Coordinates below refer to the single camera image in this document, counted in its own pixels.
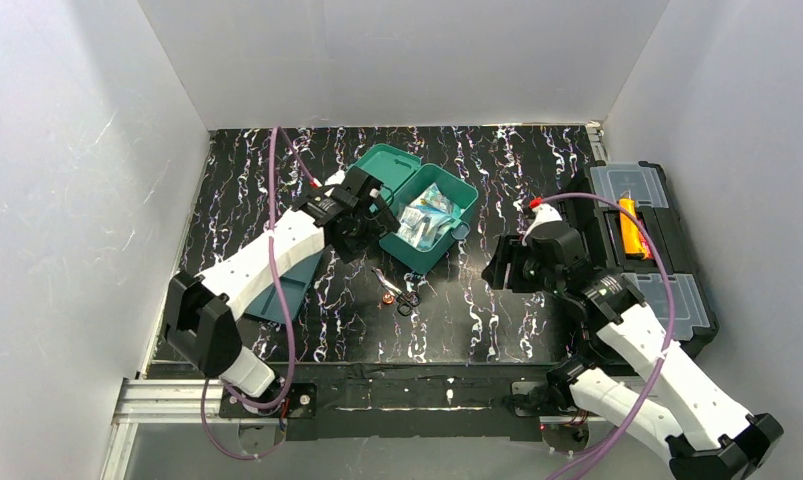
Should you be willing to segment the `teal medicine box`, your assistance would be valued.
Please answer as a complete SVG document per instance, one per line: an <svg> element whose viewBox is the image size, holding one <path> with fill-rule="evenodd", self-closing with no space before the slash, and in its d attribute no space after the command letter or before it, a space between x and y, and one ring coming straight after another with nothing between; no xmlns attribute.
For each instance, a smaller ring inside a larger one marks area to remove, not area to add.
<svg viewBox="0 0 803 480"><path fill-rule="evenodd" d="M459 177L386 144L372 147L354 165L383 183L381 195L400 227L380 246L412 271L428 273L469 234L478 192Z"/></svg>

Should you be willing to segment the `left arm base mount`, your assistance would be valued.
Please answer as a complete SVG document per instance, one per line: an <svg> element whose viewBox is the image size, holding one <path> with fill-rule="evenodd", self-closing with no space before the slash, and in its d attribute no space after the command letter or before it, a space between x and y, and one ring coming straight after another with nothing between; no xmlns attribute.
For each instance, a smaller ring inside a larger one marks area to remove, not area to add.
<svg viewBox="0 0 803 480"><path fill-rule="evenodd" d="M318 389L313 383L294 383L284 401L274 409L246 406L227 390L222 393L219 416L224 419L311 419L317 412Z"/></svg>

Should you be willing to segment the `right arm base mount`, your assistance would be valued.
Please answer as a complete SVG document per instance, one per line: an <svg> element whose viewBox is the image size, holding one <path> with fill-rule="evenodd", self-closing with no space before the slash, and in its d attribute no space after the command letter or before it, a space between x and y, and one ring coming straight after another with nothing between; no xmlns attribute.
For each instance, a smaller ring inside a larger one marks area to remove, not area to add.
<svg viewBox="0 0 803 480"><path fill-rule="evenodd" d="M552 367L545 379L530 388L521 387L502 399L502 404L517 417L547 416L557 412L572 414L570 423L585 420L589 413L577 406L570 387L578 377L597 367L595 361L576 355Z"/></svg>

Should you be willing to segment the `black tool box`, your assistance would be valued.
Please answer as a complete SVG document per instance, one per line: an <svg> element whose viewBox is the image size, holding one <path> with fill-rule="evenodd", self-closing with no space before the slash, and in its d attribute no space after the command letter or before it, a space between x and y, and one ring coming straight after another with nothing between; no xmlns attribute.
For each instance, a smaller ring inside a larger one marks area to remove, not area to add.
<svg viewBox="0 0 803 480"><path fill-rule="evenodd" d="M715 339L719 324L663 167L597 161L576 173L566 190L603 199L566 200L565 217L582 234L591 260L622 272L664 327L669 321L664 283L670 285L673 340L696 358Z"/></svg>

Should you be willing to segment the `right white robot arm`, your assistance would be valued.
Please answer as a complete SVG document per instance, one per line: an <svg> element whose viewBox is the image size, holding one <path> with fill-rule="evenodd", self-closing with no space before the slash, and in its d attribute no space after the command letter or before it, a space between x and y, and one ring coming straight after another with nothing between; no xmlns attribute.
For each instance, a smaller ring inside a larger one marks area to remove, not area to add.
<svg viewBox="0 0 803 480"><path fill-rule="evenodd" d="M641 291L622 272L593 265L564 221L527 237L504 235L482 272L494 290L553 293L567 315L614 350L645 382L640 393L579 355L546 375L535 404L575 407L616 425L667 462L677 479L748 479L784 429L733 400L669 338Z"/></svg>

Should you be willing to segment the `orange tool in toolbox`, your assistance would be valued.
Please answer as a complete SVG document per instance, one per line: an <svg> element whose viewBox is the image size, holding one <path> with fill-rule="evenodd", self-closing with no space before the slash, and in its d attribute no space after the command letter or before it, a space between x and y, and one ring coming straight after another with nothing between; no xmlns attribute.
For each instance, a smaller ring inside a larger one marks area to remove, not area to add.
<svg viewBox="0 0 803 480"><path fill-rule="evenodd" d="M637 219L634 200L626 195L618 200L618 205L624 210L624 213L620 214L620 231L625 256L634 260L651 259L652 255L648 249L647 241L640 232L637 223L632 220L632 218Z"/></svg>

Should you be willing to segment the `aluminium frame rail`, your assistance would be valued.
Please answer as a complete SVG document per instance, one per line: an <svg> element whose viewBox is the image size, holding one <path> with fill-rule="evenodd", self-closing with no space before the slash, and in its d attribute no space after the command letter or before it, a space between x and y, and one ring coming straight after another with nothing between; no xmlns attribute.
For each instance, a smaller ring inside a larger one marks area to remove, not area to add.
<svg viewBox="0 0 803 480"><path fill-rule="evenodd" d="M102 479L206 479L234 461L209 441L242 453L240 424L218 416L222 388L201 380L127 380L111 419Z"/></svg>

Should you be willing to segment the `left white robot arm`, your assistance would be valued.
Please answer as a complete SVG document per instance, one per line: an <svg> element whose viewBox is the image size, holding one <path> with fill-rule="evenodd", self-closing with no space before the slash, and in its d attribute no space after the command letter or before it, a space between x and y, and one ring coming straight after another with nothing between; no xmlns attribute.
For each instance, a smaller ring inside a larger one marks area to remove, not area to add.
<svg viewBox="0 0 803 480"><path fill-rule="evenodd" d="M164 340L206 378L241 391L250 405L282 402L294 376L289 367L278 396L262 396L278 374L243 344L236 322L266 289L280 290L281 276L303 260L332 248L349 262L397 231L399 222L383 195L384 184L359 167L309 186L268 229L236 254L198 273L177 272L163 311Z"/></svg>

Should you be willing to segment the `blue white pouch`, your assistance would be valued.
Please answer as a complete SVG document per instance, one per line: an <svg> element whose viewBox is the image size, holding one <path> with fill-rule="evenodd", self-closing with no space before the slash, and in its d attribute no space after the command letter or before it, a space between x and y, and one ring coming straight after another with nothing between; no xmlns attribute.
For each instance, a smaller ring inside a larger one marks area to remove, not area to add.
<svg viewBox="0 0 803 480"><path fill-rule="evenodd" d="M427 207L446 215L454 215L459 206L443 194L436 183L429 185L413 202L417 207Z"/></svg>

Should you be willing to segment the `teal insert tray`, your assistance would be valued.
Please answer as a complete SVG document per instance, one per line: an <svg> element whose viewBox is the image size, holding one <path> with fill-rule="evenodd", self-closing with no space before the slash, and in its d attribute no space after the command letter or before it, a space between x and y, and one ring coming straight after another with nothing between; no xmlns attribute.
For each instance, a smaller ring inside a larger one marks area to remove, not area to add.
<svg viewBox="0 0 803 480"><path fill-rule="evenodd" d="M283 295L292 320L297 317L304 304L322 256L322 252L309 256L280 277ZM276 286L272 284L259 294L247 307L244 316L254 321L284 325L284 308L277 294Z"/></svg>

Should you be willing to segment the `clear bag of packets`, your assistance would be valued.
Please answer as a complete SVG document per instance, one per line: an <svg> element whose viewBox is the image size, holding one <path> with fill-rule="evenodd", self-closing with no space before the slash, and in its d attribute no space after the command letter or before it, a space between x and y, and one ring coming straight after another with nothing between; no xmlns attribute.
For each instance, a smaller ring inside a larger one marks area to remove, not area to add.
<svg viewBox="0 0 803 480"><path fill-rule="evenodd" d="M428 251L450 234L459 212L460 207L454 215L446 215L427 207L407 205L398 217L400 227L397 235L416 250Z"/></svg>

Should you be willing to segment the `small scissors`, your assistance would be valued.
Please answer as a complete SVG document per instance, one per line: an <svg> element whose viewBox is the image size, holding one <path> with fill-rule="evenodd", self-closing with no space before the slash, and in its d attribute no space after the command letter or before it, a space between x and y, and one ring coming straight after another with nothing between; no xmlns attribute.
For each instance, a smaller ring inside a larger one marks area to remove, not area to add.
<svg viewBox="0 0 803 480"><path fill-rule="evenodd" d="M393 298L396 310L400 315L410 316L420 305L421 297L416 291L406 291L397 287L386 277L380 268L372 267L371 271L386 294Z"/></svg>

